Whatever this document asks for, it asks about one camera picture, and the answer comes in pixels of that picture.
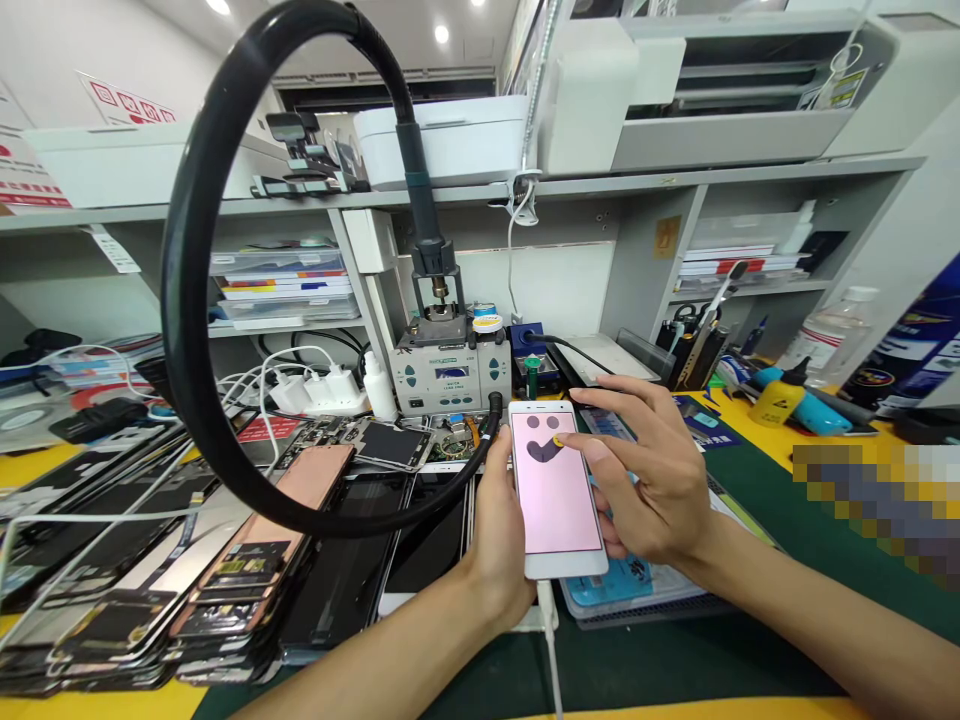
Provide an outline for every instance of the printer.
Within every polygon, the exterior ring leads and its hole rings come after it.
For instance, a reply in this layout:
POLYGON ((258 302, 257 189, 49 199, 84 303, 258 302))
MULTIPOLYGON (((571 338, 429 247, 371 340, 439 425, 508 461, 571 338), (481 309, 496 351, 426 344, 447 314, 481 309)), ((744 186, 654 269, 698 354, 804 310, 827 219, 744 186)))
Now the printer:
POLYGON ((583 177, 896 152, 960 94, 958 67, 960 27, 930 12, 571 21, 538 163, 583 177))

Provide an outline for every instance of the hand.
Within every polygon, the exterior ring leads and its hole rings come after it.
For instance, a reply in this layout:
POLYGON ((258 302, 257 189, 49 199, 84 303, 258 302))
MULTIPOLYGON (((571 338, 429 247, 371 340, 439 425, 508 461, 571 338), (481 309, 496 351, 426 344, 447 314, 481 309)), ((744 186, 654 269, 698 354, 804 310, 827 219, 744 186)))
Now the hand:
POLYGON ((573 389, 570 395, 620 415, 637 442, 573 433, 558 439, 580 450, 593 471, 607 553, 676 565, 696 553, 714 519, 701 453, 668 390, 621 375, 601 375, 597 382, 610 389, 573 389), (639 478, 636 486, 628 470, 639 478), (611 509, 613 522, 605 514, 611 509))
POLYGON ((520 622, 536 596, 534 583, 523 574, 523 513, 513 473, 507 470, 510 450, 510 428, 503 425, 477 487, 473 543, 458 566, 498 633, 520 622))

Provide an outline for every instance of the yellow workbench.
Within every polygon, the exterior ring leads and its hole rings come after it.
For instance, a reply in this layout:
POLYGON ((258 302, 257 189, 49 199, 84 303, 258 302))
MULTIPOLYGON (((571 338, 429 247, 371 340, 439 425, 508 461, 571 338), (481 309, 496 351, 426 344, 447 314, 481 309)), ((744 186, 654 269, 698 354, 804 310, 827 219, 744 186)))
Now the yellow workbench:
MULTIPOLYGON (((889 447, 903 445, 886 427, 880 435, 865 438, 816 438, 801 435, 788 428, 765 428, 747 417, 750 404, 732 400, 719 390, 712 392, 714 404, 702 392, 687 393, 701 404, 717 410, 721 418, 745 439, 764 450, 782 467, 792 472, 790 456, 795 445, 861 445, 889 447)), ((20 486, 53 469, 73 456, 78 449, 58 446, 19 458, 0 456, 0 483, 20 486)), ((12 625, 15 617, 0 619, 0 633, 12 625)), ((60 693, 48 700, 0 699, 0 717, 4 720, 60 720, 63 717, 96 718, 96 720, 186 720, 191 717, 206 690, 171 681, 154 692, 128 693, 60 693)), ((804 720, 859 720, 865 718, 846 698, 743 698, 651 706, 615 711, 568 713, 579 720, 750 720, 778 717, 804 720)))

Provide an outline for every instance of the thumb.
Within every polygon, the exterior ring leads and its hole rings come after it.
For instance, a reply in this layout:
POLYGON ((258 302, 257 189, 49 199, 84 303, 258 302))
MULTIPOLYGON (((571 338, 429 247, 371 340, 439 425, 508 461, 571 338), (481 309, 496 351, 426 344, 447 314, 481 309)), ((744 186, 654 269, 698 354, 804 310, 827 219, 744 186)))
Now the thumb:
POLYGON ((582 452, 597 486, 610 502, 615 518, 628 518, 643 511, 643 502, 630 482, 626 468, 604 442, 587 440, 583 444, 582 452))

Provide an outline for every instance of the forearm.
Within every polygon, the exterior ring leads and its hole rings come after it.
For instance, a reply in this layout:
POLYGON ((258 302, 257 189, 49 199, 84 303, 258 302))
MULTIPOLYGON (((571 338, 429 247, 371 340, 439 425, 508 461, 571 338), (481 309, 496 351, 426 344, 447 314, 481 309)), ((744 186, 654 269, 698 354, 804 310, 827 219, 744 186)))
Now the forearm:
POLYGON ((268 718, 416 718, 498 634, 462 566, 238 713, 268 718))
POLYGON ((694 582, 790 641, 872 716, 957 716, 960 648, 716 519, 704 551, 678 563, 694 582))

